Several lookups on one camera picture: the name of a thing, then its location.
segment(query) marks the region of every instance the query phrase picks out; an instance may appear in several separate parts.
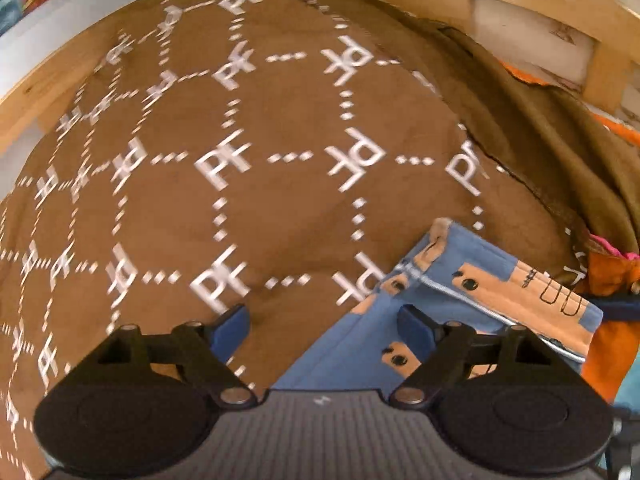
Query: black round pad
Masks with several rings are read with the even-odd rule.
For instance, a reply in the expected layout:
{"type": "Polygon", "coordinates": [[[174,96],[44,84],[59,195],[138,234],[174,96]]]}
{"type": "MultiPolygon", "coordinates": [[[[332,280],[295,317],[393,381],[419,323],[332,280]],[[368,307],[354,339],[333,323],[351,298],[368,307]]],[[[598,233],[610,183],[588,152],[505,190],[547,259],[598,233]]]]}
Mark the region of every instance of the black round pad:
{"type": "Polygon", "coordinates": [[[51,459],[84,476],[150,474],[185,457],[204,437],[203,397],[175,379],[152,384],[61,384],[40,403],[36,437],[51,459]]]}
{"type": "Polygon", "coordinates": [[[435,411],[445,439],[473,462],[547,476],[581,468],[604,451],[612,420],[595,393],[573,385],[482,385],[482,379],[452,388],[435,411]]]}

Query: patterned fabric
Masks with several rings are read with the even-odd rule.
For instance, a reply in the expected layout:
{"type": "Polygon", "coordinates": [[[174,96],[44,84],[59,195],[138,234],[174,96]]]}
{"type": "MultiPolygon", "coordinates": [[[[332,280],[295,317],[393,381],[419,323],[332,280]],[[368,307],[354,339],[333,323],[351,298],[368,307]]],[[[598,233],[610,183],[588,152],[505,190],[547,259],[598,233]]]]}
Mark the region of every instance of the patterned fabric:
{"type": "Polygon", "coordinates": [[[457,320],[487,334],[521,322],[576,369],[602,320],[599,308],[552,278],[439,218],[373,294],[316,341],[274,388],[379,388],[388,396],[428,356],[406,348],[398,321],[404,304],[439,324],[457,320]]]}
{"type": "Polygon", "coordinates": [[[0,478],[37,403],[121,323],[239,301],[229,366],[270,386],[439,217],[585,277],[570,231],[420,72],[315,0],[140,0],[0,205],[0,478]]]}

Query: blue fabric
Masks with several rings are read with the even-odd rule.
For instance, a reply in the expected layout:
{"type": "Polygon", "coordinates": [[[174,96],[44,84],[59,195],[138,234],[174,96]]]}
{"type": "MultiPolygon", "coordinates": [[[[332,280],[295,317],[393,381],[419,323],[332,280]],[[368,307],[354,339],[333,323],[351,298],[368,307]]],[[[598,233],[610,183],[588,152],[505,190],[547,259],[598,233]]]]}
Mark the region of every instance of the blue fabric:
{"type": "Polygon", "coordinates": [[[640,352],[620,384],[613,403],[616,406],[625,406],[634,412],[640,412],[640,352]]]}
{"type": "MultiPolygon", "coordinates": [[[[392,296],[378,284],[373,291],[374,300],[364,314],[351,312],[344,316],[294,363],[273,388],[380,389],[385,397],[388,396],[404,378],[382,360],[385,348],[404,342],[418,360],[424,361],[435,346],[433,333],[419,327],[415,318],[411,319],[413,316],[398,316],[405,304],[412,304],[438,324],[458,320],[479,332],[500,333],[504,323],[478,310],[473,305],[475,300],[454,286],[452,280],[463,264],[470,264],[506,282],[518,260],[452,222],[447,232],[446,248],[423,272],[413,258],[430,242],[430,236],[425,235],[380,282],[404,274],[404,290],[392,296]]],[[[586,328],[590,330],[589,327],[593,327],[593,331],[601,318],[601,311],[589,305],[583,321],[586,328]]],[[[570,364],[579,368],[574,362],[570,364]]]]}
{"type": "Polygon", "coordinates": [[[604,314],[608,321],[640,321],[640,296],[613,294],[612,296],[584,295],[604,314]]]}
{"type": "Polygon", "coordinates": [[[273,386],[280,390],[372,390],[388,396],[402,377],[382,362],[382,351],[399,341],[396,317],[402,302],[381,294],[364,316],[348,314],[354,323],[336,344],[336,325],[329,329],[273,386]]]}
{"type": "Polygon", "coordinates": [[[242,305],[220,321],[220,325],[209,335],[209,347],[218,361],[226,363],[249,335],[249,311],[242,305]]]}
{"type": "Polygon", "coordinates": [[[398,334],[418,361],[423,362],[436,349],[433,330],[404,305],[398,312],[398,334]]]}

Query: folded cloth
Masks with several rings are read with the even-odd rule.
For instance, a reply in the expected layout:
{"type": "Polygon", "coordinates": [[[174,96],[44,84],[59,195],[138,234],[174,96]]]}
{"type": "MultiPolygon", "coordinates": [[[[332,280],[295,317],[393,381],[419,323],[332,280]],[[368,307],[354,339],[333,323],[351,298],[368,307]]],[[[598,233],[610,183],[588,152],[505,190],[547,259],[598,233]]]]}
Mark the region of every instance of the folded cloth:
{"type": "Polygon", "coordinates": [[[591,232],[623,252],[640,252],[638,147],[599,124],[577,98],[517,80],[448,25],[379,0],[318,1],[424,75],[483,151],[572,229],[580,250],[591,232]]]}
{"type": "Polygon", "coordinates": [[[274,388],[379,388],[388,396],[419,364],[398,333],[404,304],[437,323],[458,320],[482,333],[522,323],[575,368],[602,320],[599,308],[550,277],[439,218],[373,294],[312,345],[274,388]]]}

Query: brown blanket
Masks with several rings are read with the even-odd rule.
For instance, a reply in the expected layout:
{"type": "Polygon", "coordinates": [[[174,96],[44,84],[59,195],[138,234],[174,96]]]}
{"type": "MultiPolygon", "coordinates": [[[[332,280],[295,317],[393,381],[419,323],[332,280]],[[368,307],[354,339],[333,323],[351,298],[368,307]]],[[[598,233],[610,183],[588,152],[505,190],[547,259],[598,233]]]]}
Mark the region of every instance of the brown blanket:
{"type": "Polygon", "coordinates": [[[244,301],[252,331],[230,367],[262,389],[357,304],[338,273],[365,294],[435,218],[584,277],[575,218],[473,142],[420,36],[383,11],[140,0],[119,14],[114,48],[0,205],[2,480],[44,473],[37,403],[122,323],[161,333],[244,301]]]}

